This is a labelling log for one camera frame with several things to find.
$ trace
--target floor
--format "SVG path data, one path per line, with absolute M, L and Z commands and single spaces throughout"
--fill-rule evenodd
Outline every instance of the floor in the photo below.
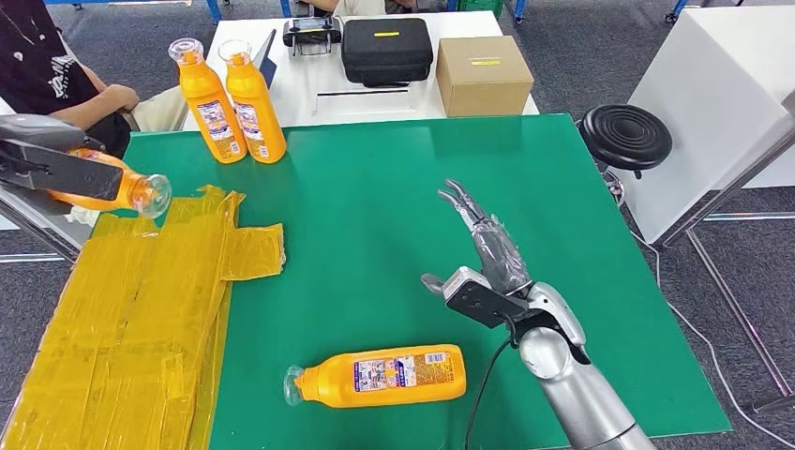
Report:
M 507 11 L 500 24 L 504 33 L 517 39 L 531 64 L 536 79 L 532 94 L 539 110 L 579 117 L 593 105 L 629 98 L 670 29 L 662 19 L 671 4 L 668 0 L 532 0 L 523 24 L 515 25 Z M 221 10 L 228 19 L 280 16 L 276 0 L 232 0 Z M 51 7 L 51 13 L 84 64 L 106 82 L 134 87 L 142 98 L 176 84 L 174 63 L 166 53 L 169 43 L 190 30 L 191 36 L 209 48 L 215 29 L 202 0 L 190 7 L 86 5 L 75 11 L 60 6 Z M 795 211 L 795 188 L 748 189 L 724 209 Z M 795 360 L 791 358 L 795 348 L 795 223 L 713 222 L 699 225 L 697 235 L 781 370 L 795 384 Z M 597 230 L 593 238 L 599 238 Z M 642 250 L 652 264 L 653 255 Z M 0 254 L 34 251 L 46 249 L 23 232 L 0 232 Z M 57 262 L 0 264 L 0 422 L 8 417 L 67 277 L 68 267 Z M 771 377 L 686 238 L 663 252 L 661 286 L 668 301 L 714 343 L 741 405 L 776 396 Z M 746 424 L 734 411 L 706 346 L 684 325 L 682 329 L 734 431 L 663 438 L 655 444 L 661 449 L 786 448 Z M 791 425 L 795 410 L 755 418 L 795 442 Z

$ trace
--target black shirt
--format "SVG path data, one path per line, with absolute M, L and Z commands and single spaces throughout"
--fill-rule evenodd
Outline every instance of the black shirt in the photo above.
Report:
M 42 0 L 0 0 L 0 98 L 17 113 L 50 114 L 98 94 L 83 68 L 68 55 Z M 86 134 L 124 155 L 129 124 L 118 112 Z

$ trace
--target black stool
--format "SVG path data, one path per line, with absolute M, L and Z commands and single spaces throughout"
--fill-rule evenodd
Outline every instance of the black stool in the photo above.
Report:
M 597 163 L 599 172 L 619 206 L 624 200 L 623 185 L 610 168 L 633 171 L 639 180 L 641 171 L 657 167 L 670 154 L 668 128 L 637 106 L 597 106 L 585 113 L 577 128 L 588 151 L 601 163 Z

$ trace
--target juice bottle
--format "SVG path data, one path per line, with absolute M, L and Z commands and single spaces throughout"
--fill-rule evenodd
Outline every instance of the juice bottle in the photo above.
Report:
M 172 200 L 172 185 L 165 176 L 141 175 L 130 169 L 121 159 L 97 150 L 81 148 L 73 151 L 72 155 L 121 168 L 123 174 L 119 192 L 115 200 L 99 200 L 51 190 L 50 194 L 56 200 L 94 211 L 132 209 L 145 218 L 157 218 L 168 209 Z
M 226 61 L 226 89 L 246 135 L 248 152 L 260 162 L 273 163 L 284 156 L 287 144 L 278 125 L 263 74 L 251 64 L 251 48 L 243 40 L 228 40 L 218 48 Z
M 290 366 L 284 397 L 332 408 L 398 405 L 460 397 L 467 388 L 461 349 L 452 344 L 344 353 L 303 369 Z
M 179 66 L 182 95 L 213 156 L 225 164 L 245 158 L 243 132 L 218 75 L 204 62 L 202 43 L 177 39 L 169 46 L 169 55 Z

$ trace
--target silver robotic arm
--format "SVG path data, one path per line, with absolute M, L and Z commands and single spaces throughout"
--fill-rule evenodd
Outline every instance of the silver robotic arm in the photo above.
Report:
M 482 274 L 460 267 L 445 282 L 430 274 L 423 283 L 445 304 L 486 326 L 505 323 L 513 346 L 541 384 L 575 449 L 653 450 L 635 418 L 584 350 L 585 333 L 554 288 L 533 281 L 524 260 L 495 217 L 452 180 L 439 195 L 453 204 L 472 234 Z

